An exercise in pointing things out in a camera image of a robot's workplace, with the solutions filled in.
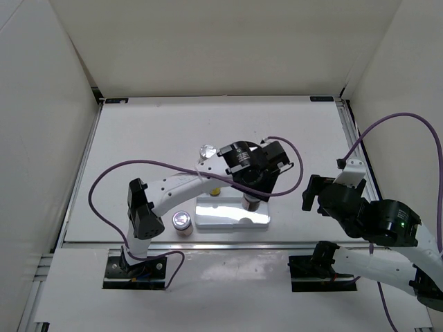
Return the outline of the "yellow label bottle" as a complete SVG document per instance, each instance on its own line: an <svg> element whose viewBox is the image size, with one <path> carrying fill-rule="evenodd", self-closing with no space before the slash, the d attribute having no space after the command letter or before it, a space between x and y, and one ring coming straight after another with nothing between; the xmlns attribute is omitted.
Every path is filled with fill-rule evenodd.
<svg viewBox="0 0 443 332"><path fill-rule="evenodd" d="M219 196L220 194L221 194L220 188L215 188L209 192L209 195L211 195L211 196Z"/></svg>

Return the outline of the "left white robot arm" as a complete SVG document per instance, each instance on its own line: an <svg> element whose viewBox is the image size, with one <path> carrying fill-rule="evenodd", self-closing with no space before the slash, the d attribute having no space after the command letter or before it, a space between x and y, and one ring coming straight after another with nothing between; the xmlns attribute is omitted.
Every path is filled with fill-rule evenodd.
<svg viewBox="0 0 443 332"><path fill-rule="evenodd" d="M145 269L150 241L165 229L162 216L176 206L218 187L240 186L242 206L255 211L267 202L284 166L290 160L279 142L237 141L197 164L193 173L181 171L151 183L136 178L129 183L127 244L119 265L130 277Z"/></svg>

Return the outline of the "white tiered organizer tray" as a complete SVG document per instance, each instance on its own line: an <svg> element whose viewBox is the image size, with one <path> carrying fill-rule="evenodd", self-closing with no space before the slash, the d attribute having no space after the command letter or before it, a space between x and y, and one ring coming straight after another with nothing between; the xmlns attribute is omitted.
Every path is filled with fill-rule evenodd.
<svg viewBox="0 0 443 332"><path fill-rule="evenodd" d="M257 210L245 210L242 197L199 196L195 205L195 225L205 231L246 232L266 230L271 222L268 203Z"/></svg>

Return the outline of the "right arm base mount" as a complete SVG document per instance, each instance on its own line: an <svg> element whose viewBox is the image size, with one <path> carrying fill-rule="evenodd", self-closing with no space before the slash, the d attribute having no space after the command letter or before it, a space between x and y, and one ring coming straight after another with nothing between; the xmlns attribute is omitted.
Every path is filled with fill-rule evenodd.
<svg viewBox="0 0 443 332"><path fill-rule="evenodd" d="M338 273L333 269L334 254L340 248L335 243L320 241L310 255L289 256L288 267L293 293L354 292L358 277Z"/></svg>

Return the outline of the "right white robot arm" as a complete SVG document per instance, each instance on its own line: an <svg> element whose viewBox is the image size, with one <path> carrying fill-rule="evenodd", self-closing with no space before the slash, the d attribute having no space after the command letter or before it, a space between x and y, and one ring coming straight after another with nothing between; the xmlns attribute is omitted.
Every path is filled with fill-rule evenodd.
<svg viewBox="0 0 443 332"><path fill-rule="evenodd" d="M381 282L441 311L442 257L435 238L406 204L363 198L365 184L361 180L357 186L348 187L333 178L313 175L302 194L302 210L309 211L317 202L318 213L336 220L347 236L394 250L408 261L366 257L330 241L320 241L310 259L311 269L321 277L351 274Z"/></svg>

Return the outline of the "tan spice jar red label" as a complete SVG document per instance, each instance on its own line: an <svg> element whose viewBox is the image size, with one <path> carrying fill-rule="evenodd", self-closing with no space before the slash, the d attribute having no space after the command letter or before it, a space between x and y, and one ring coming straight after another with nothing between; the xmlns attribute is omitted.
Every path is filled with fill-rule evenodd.
<svg viewBox="0 0 443 332"><path fill-rule="evenodd" d="M193 233L192 219L186 211L175 212L172 216L172 225L179 236L188 237Z"/></svg>

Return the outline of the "dark spice jar red label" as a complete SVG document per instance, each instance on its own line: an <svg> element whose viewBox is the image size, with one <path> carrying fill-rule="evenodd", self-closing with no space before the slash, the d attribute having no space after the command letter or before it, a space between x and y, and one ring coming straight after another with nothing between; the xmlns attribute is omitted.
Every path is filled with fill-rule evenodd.
<svg viewBox="0 0 443 332"><path fill-rule="evenodd" d="M261 200L249 194L243 194L242 207L249 212L257 211L260 207Z"/></svg>

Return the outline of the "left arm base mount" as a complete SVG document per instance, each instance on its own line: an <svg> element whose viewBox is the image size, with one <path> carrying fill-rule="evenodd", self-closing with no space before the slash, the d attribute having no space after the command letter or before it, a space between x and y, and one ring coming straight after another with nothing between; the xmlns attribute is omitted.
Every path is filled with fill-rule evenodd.
<svg viewBox="0 0 443 332"><path fill-rule="evenodd" d="M166 284L168 258L161 257L126 267L121 254L109 255L102 288L107 290L161 291Z"/></svg>

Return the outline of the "blue label bead jar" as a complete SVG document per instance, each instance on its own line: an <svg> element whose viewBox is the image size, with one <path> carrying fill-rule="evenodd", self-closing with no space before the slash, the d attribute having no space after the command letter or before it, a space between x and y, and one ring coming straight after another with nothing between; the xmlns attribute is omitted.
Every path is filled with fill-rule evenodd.
<svg viewBox="0 0 443 332"><path fill-rule="evenodd" d="M199 160L198 163L201 164L208 160L217 153L217 148L210 144L204 144L199 149Z"/></svg>

